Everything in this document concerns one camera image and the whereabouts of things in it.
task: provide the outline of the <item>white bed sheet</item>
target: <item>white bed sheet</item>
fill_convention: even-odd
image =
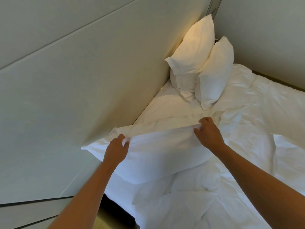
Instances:
[[[304,92],[276,84],[235,64],[223,94],[209,111],[241,109],[241,120],[223,135],[224,140],[250,162],[272,173],[272,133],[304,144],[305,106],[301,103],[305,103]],[[167,82],[135,123],[201,112],[198,101],[184,101]],[[105,193],[134,216],[141,228],[270,228],[215,156],[197,167],[139,185],[113,174]],[[180,199],[184,199],[184,204],[178,202]],[[202,200],[202,208],[193,204],[196,199]],[[158,211],[163,203],[166,209]],[[188,211],[199,214],[181,217]],[[188,227],[179,227],[185,222]]]

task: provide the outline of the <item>wall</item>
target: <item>wall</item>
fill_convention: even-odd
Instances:
[[[1,0],[0,204],[73,196],[211,0]]]
[[[235,62],[305,88],[305,0],[222,0],[217,38],[234,46]]]

